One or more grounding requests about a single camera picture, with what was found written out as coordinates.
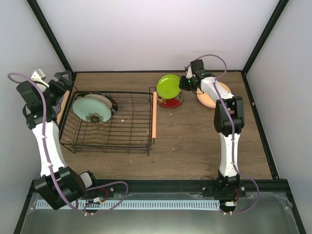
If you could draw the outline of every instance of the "wooden table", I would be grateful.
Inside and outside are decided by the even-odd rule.
[[[166,73],[78,73],[80,91],[143,91],[156,87]],[[220,79],[232,93],[244,99],[245,127],[239,140],[238,167],[257,179],[271,174],[240,73]],[[217,177],[220,138],[214,128],[214,109],[202,105],[195,94],[182,91],[183,104],[176,109],[157,109],[157,138],[150,155],[88,153],[73,154],[64,147],[64,158],[77,173],[89,170],[96,178],[200,179]]]

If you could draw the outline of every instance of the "light green plate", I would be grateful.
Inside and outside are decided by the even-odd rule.
[[[180,78],[176,75],[165,75],[157,84],[157,93],[164,99],[176,97],[181,89],[179,88]]]
[[[87,122],[95,123],[92,117],[98,117],[98,122],[106,122],[112,116],[111,110],[103,102],[91,97],[77,99],[73,104],[73,110],[79,118]]]

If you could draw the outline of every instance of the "perforated metal strip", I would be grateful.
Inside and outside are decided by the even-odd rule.
[[[80,200],[79,209],[85,207],[86,201]],[[107,210],[118,201],[107,200],[100,205],[91,204],[88,210]],[[213,210],[218,211],[220,202],[218,200],[126,200],[123,201],[116,210]],[[36,209],[52,209],[45,200],[37,200]],[[61,209],[71,209],[69,206],[64,206]]]

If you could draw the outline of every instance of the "beige plate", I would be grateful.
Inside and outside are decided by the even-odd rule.
[[[224,83],[219,82],[219,84],[228,92],[231,92],[229,87],[226,86]],[[214,101],[209,97],[208,94],[204,93],[198,88],[197,89],[197,98],[198,100],[203,103],[205,106],[215,108],[215,103]]]
[[[107,98],[99,94],[88,94],[84,96],[85,98],[95,98],[101,102],[103,102],[110,110],[113,107],[112,102]]]

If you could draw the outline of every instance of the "wire dish rack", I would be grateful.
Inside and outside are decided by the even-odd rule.
[[[92,123],[80,119],[73,111],[73,103],[87,94],[100,94],[112,98],[118,105],[117,112],[107,122]],[[60,129],[60,143],[73,153],[149,155],[156,137],[157,102],[153,100],[156,100],[155,88],[150,88],[149,92],[76,91],[70,99]]]

